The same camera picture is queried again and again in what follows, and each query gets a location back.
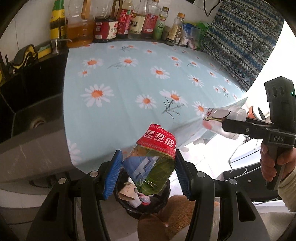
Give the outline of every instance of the sleeve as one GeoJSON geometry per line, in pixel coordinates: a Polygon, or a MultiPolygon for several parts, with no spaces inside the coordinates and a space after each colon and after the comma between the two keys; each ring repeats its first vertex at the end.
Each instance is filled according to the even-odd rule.
{"type": "Polygon", "coordinates": [[[279,185],[279,196],[290,212],[296,212],[296,168],[279,185]]]}

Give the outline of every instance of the red label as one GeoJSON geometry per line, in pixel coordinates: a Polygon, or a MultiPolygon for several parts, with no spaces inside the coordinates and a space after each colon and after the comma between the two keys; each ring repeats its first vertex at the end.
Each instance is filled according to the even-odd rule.
{"type": "Polygon", "coordinates": [[[119,16],[119,23],[117,28],[118,34],[128,34],[128,29],[131,23],[132,16],[133,16],[132,10],[122,9],[119,16]]]}
{"type": "Polygon", "coordinates": [[[113,39],[116,37],[118,21],[104,21],[95,19],[94,38],[95,39],[113,39]]]}
{"type": "Polygon", "coordinates": [[[176,155],[175,137],[162,129],[160,125],[151,124],[137,144],[165,153],[173,158],[176,155]]]}
{"type": "Polygon", "coordinates": [[[144,27],[143,27],[143,33],[146,34],[152,34],[153,29],[155,27],[156,21],[157,21],[158,16],[153,15],[153,14],[146,14],[146,20],[144,23],[144,27]]]}

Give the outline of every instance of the trash can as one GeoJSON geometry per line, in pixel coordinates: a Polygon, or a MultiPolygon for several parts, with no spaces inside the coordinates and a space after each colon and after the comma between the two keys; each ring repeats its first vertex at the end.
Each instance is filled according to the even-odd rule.
{"type": "Polygon", "coordinates": [[[128,174],[121,169],[114,188],[115,199],[126,209],[126,212],[133,218],[139,219],[142,215],[158,213],[168,202],[170,195],[170,180],[166,182],[163,189],[158,193],[150,196],[151,203],[147,206],[141,204],[137,208],[132,207],[128,201],[119,198],[118,192],[122,190],[128,181],[128,174]]]}

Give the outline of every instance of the blue patterned fabric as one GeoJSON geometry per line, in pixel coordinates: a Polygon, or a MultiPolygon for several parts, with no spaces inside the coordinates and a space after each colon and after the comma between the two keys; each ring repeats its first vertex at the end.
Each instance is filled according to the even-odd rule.
{"type": "Polygon", "coordinates": [[[206,136],[205,107],[242,106],[243,94],[203,52],[144,41],[70,49],[63,105],[72,163],[88,173],[117,149],[125,158],[151,123],[184,146],[206,136]]]}
{"type": "Polygon", "coordinates": [[[276,45],[284,18],[261,0],[224,0],[202,49],[247,91],[276,45]]]}

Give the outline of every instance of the white wall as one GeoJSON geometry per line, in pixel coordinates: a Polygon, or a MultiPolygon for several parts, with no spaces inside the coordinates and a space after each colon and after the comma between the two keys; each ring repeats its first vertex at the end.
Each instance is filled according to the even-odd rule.
{"type": "MultiPolygon", "coordinates": [[[[100,5],[108,0],[97,0],[100,5]]],[[[206,9],[209,11],[218,0],[206,0],[206,9]]],[[[17,51],[28,44],[39,45],[49,40],[49,20],[54,0],[29,0],[11,21],[3,36],[0,38],[2,57],[7,54],[11,61],[17,51]]],[[[65,12],[68,12],[69,0],[65,0],[65,12]]],[[[207,17],[203,10],[203,0],[195,0],[195,5],[185,0],[160,0],[161,7],[170,8],[166,25],[171,26],[178,12],[185,14],[185,20],[190,22],[206,21],[211,23],[217,13],[216,7],[211,16],[207,17]]]]}

